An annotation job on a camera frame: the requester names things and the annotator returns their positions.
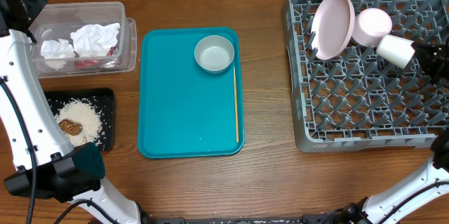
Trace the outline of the wooden chopstick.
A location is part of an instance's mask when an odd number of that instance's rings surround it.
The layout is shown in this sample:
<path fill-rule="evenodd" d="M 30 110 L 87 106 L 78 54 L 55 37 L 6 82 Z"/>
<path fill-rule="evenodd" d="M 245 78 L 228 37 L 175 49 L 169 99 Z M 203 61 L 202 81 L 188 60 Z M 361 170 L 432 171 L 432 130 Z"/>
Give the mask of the wooden chopstick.
<path fill-rule="evenodd" d="M 235 111 L 235 127 L 236 127 L 236 143 L 239 143 L 239 112 L 237 100 L 237 85 L 236 85 L 236 68 L 233 67 L 233 85 L 234 85 L 234 111 Z"/>

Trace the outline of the brown cookie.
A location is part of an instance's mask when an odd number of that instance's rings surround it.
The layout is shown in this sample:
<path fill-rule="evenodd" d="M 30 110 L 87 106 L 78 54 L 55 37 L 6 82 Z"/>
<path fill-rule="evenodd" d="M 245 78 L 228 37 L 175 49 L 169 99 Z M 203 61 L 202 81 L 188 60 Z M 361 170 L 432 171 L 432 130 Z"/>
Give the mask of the brown cookie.
<path fill-rule="evenodd" d="M 58 123 L 58 125 L 63 132 L 71 136 L 77 136 L 83 131 L 83 126 L 80 123 L 69 119 L 63 119 Z"/>

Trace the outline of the grey saucer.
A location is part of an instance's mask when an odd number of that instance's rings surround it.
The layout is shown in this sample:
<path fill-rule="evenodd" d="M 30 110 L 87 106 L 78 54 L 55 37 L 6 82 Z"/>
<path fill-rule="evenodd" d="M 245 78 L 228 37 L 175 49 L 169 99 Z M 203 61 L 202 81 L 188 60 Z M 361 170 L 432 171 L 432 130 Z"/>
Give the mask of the grey saucer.
<path fill-rule="evenodd" d="M 234 56 L 235 50 L 231 41 L 219 35 L 202 38 L 194 49 L 196 63 L 212 74 L 225 71 L 231 65 Z"/>

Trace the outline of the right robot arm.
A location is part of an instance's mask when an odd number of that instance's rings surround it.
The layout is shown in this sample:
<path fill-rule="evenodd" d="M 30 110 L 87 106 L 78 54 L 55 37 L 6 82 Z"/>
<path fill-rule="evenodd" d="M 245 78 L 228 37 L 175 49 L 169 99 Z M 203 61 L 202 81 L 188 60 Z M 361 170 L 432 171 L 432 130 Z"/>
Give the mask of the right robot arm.
<path fill-rule="evenodd" d="M 431 83 L 448 78 L 448 45 L 412 43 Z M 409 213 L 448 194 L 448 130 L 431 144 L 433 155 L 418 170 L 378 195 L 329 213 L 324 223 L 399 223 Z"/>

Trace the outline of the red snack wrapper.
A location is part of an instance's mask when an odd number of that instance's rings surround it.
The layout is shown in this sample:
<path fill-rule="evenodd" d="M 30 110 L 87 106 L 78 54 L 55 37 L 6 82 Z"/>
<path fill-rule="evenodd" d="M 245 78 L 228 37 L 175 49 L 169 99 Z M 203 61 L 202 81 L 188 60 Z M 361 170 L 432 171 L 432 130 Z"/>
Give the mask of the red snack wrapper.
<path fill-rule="evenodd" d="M 112 56 L 116 54 L 117 47 L 111 47 L 106 56 Z M 101 59 L 101 60 L 78 60 L 74 62 L 74 67 L 80 69 L 90 69 L 94 67 L 106 67 L 107 64 L 114 60 Z"/>

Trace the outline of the white napkin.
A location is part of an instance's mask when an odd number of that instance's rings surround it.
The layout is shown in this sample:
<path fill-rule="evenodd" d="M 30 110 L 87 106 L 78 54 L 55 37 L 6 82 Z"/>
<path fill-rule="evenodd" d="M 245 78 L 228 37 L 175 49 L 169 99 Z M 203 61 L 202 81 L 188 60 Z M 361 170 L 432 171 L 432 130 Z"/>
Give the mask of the white napkin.
<path fill-rule="evenodd" d="M 74 51 L 80 58 L 106 56 L 118 43 L 120 24 L 85 25 L 70 34 Z"/>

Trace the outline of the small white plate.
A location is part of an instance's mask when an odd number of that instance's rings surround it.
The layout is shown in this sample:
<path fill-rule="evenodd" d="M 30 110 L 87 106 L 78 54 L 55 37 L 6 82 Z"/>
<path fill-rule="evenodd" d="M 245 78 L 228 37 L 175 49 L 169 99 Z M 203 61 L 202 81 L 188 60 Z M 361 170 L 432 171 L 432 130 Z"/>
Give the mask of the small white plate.
<path fill-rule="evenodd" d="M 378 8 L 368 8 L 356 16 L 353 40 L 365 47 L 377 47 L 392 29 L 391 17 Z"/>

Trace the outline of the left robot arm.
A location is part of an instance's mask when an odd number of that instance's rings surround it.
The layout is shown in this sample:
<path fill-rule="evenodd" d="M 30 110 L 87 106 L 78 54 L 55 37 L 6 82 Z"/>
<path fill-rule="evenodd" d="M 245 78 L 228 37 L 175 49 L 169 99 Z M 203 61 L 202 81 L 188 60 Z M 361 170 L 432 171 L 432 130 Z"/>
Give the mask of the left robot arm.
<path fill-rule="evenodd" d="M 36 39 L 29 27 L 47 0 L 1 0 L 1 121 L 16 172 L 5 179 L 11 195 L 29 198 L 31 223 L 36 199 L 80 206 L 101 223 L 148 223 L 140 205 L 106 178 L 94 143 L 73 147 L 56 123 L 31 59 Z"/>

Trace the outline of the small white tissue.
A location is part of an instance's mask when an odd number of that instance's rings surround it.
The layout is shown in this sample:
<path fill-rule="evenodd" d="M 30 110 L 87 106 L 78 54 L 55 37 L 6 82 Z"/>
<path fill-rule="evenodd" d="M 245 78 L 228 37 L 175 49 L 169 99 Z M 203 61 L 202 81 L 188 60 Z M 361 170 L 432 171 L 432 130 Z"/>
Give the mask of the small white tissue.
<path fill-rule="evenodd" d="M 45 64 L 54 70 L 62 69 L 67 61 L 48 61 L 56 58 L 74 58 L 75 52 L 73 46 L 66 39 L 48 40 L 41 45 L 41 56 L 46 59 Z"/>

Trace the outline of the white cup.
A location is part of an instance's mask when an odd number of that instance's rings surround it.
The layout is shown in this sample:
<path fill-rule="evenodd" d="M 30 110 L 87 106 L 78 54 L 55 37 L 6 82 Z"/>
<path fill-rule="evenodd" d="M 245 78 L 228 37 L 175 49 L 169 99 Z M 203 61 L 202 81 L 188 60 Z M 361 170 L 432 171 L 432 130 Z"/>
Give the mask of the white cup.
<path fill-rule="evenodd" d="M 415 53 L 412 44 L 412 40 L 388 34 L 381 39 L 375 52 L 395 66 L 404 69 Z"/>

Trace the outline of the large white plate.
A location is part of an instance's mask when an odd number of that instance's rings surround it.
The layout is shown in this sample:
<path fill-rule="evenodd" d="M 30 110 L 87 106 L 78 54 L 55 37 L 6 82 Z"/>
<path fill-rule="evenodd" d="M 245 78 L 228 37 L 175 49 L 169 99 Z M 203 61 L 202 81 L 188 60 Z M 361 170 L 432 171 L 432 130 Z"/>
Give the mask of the large white plate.
<path fill-rule="evenodd" d="M 355 11 L 350 0 L 323 0 L 315 12 L 311 32 L 315 33 L 311 47 L 316 57 L 330 60 L 343 52 L 355 25 Z"/>

